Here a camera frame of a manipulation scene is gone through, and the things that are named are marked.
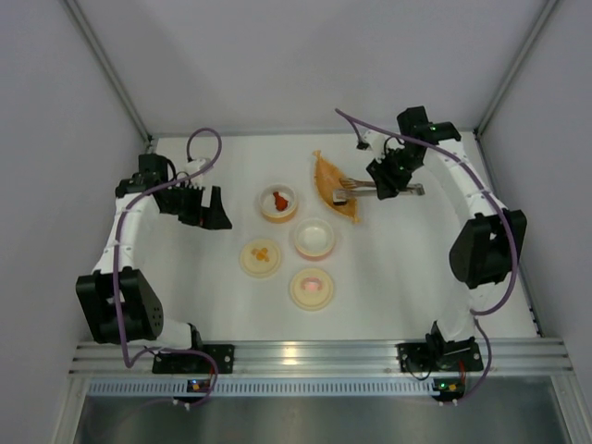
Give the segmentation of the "orange round lunch box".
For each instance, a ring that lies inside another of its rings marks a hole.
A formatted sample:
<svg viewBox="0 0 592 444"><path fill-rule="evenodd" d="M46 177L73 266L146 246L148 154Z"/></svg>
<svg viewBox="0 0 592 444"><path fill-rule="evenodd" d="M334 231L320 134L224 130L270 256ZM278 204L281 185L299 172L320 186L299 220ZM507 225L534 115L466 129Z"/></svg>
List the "orange round lunch box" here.
<svg viewBox="0 0 592 444"><path fill-rule="evenodd" d="M276 183L264 188L257 199L262 217L271 223L283 224L292 220L298 210L296 191L286 184Z"/></svg>

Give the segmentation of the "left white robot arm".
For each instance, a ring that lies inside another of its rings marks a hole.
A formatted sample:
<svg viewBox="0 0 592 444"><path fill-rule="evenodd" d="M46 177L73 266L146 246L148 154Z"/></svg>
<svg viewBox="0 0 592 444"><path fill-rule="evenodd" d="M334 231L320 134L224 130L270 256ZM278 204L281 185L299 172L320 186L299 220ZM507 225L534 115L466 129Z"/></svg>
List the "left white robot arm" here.
<svg viewBox="0 0 592 444"><path fill-rule="evenodd" d="M140 359L130 351L132 342L140 342L143 351L153 355L156 373L214 374L223 368L222 359L206 349L194 324L165 316L142 272L161 215L206 230L232 228L219 187L213 187L210 202L203 203L202 176L213 165L199 158L177 171L163 155L142 154L138 171L116 187L116 212L106 245L92 272L78 277L75 291L92 339L119 346L127 367Z"/></svg>

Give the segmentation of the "sushi roll toy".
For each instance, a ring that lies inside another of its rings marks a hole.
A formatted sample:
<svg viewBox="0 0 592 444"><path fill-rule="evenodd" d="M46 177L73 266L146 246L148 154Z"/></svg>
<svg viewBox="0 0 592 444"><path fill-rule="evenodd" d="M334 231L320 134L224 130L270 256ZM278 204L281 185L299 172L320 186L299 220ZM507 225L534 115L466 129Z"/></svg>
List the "sushi roll toy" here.
<svg viewBox="0 0 592 444"><path fill-rule="evenodd" d="M348 203L348 200L347 199L344 199L344 198L341 198L341 197L338 197L338 198L334 198L333 199L333 204L336 205L336 206L345 205L347 203Z"/></svg>

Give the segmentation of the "cream lid pink handle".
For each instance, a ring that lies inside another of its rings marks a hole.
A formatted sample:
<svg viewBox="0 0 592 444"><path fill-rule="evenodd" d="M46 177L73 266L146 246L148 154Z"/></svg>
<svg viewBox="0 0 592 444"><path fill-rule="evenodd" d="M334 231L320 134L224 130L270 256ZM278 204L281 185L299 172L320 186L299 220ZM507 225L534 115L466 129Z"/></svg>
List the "cream lid pink handle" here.
<svg viewBox="0 0 592 444"><path fill-rule="evenodd" d="M305 268L294 275L290 285L290 297L300 309L320 311L334 298L334 281L323 269Z"/></svg>

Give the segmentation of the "red fried shrimp toy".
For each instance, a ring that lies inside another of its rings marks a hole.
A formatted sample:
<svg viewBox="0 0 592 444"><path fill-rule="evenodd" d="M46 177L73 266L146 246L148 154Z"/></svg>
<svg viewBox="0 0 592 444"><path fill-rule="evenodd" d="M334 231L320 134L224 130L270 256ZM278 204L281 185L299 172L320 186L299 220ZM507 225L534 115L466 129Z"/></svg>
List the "red fried shrimp toy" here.
<svg viewBox="0 0 592 444"><path fill-rule="evenodd" d="M272 193L274 197L274 206L278 212L286 211L290 206L290 201L286 199L279 191Z"/></svg>

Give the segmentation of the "pink round lunch box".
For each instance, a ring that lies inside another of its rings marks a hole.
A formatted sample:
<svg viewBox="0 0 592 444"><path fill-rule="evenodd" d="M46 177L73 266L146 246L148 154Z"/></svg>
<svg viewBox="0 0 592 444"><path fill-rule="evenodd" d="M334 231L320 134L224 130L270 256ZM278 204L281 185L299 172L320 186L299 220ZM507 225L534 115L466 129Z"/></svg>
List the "pink round lunch box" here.
<svg viewBox="0 0 592 444"><path fill-rule="evenodd" d="M294 251L308 261L321 261L331 255L336 245L333 227L322 218L308 217L298 222L290 234Z"/></svg>

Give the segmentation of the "metal serving tongs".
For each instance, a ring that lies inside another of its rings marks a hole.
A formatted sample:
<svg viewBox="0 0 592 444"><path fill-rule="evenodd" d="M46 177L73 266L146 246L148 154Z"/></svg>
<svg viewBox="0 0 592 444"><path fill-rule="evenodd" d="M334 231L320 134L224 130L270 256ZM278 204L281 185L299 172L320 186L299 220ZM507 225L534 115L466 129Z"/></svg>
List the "metal serving tongs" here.
<svg viewBox="0 0 592 444"><path fill-rule="evenodd" d="M410 184L399 195L425 195L425 189L422 184ZM376 185L373 181L357 180L352 178L339 179L339 188L332 192L332 202L334 198L344 198L352 200L358 197L376 195Z"/></svg>

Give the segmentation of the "cream lid orange handle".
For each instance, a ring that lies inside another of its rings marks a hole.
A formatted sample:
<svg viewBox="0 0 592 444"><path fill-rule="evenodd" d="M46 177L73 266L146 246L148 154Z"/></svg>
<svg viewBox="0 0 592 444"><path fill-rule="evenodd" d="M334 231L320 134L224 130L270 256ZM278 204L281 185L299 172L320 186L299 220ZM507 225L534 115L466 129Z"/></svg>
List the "cream lid orange handle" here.
<svg viewBox="0 0 592 444"><path fill-rule="evenodd" d="M282 254L278 243L271 239L254 239L240 251L240 267L252 278L270 278L281 265Z"/></svg>

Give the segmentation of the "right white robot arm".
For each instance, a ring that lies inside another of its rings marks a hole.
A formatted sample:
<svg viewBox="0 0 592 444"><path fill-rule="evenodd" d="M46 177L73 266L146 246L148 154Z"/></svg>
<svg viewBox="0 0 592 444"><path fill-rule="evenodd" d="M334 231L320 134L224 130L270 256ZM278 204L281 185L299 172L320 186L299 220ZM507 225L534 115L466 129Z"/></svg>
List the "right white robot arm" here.
<svg viewBox="0 0 592 444"><path fill-rule="evenodd" d="M527 218L495 196L472 165L453 123L433 122L424 107L416 106L399 113L397 124L396 131L368 124L359 135L359 148L371 149L374 156L366 171L379 200L410 191L421 168L437 180L461 224L448 263L466 289L464 295L452 296L422 342L404 346L401 368L422 379L437 372L486 375L490 366L475 339L483 332L479 320L500 311L512 296Z"/></svg>

